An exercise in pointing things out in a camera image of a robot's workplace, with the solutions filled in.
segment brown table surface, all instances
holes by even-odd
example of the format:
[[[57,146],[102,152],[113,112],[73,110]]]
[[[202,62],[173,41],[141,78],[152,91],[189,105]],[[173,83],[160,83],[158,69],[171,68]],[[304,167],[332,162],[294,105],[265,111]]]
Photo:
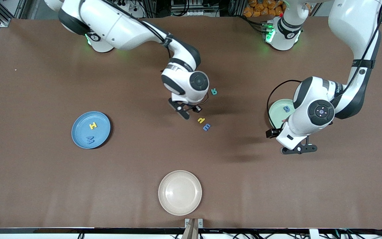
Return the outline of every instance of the brown table surface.
[[[148,42],[96,53],[54,20],[13,20],[0,30],[0,227],[382,228],[382,42],[361,112],[311,136],[318,151],[284,156],[266,139],[266,100],[284,80],[345,83],[353,59],[327,18],[309,18],[280,52],[240,18],[151,20],[200,50],[198,68],[218,94],[185,121],[160,80],[166,50]],[[292,98],[296,83],[273,100]],[[88,111],[112,120],[101,148],[70,136]],[[200,206],[173,216],[158,186],[195,174]]]

